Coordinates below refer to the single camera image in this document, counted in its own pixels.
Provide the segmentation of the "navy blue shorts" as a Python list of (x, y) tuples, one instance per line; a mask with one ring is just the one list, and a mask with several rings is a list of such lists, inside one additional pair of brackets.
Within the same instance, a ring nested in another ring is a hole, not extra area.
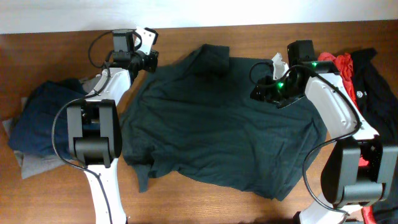
[(9, 147), (35, 156), (54, 155), (52, 126), (55, 115), (63, 105), (85, 95), (82, 84), (75, 78), (41, 84), (28, 97), (11, 131)]

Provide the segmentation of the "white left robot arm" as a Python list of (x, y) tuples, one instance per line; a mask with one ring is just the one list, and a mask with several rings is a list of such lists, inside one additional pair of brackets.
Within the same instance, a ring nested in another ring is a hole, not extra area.
[(158, 33), (150, 28), (112, 30), (114, 49), (99, 66), (99, 80), (66, 105), (69, 153), (86, 175), (96, 223), (127, 223), (118, 185), (122, 135), (117, 105), (141, 70), (155, 72)]

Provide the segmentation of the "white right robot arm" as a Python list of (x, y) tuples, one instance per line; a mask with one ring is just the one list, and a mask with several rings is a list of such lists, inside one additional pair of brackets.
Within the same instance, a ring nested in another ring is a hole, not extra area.
[(321, 174), (322, 192), (294, 216), (294, 223), (344, 223), (355, 211), (388, 198), (397, 164), (397, 144), (383, 141), (362, 116), (332, 61), (319, 61), (311, 40), (287, 46), (288, 61), (276, 53), (265, 61), (271, 75), (254, 81), (250, 97), (285, 108), (307, 98), (317, 109), (331, 138), (305, 156), (303, 179), (314, 152), (334, 146)]

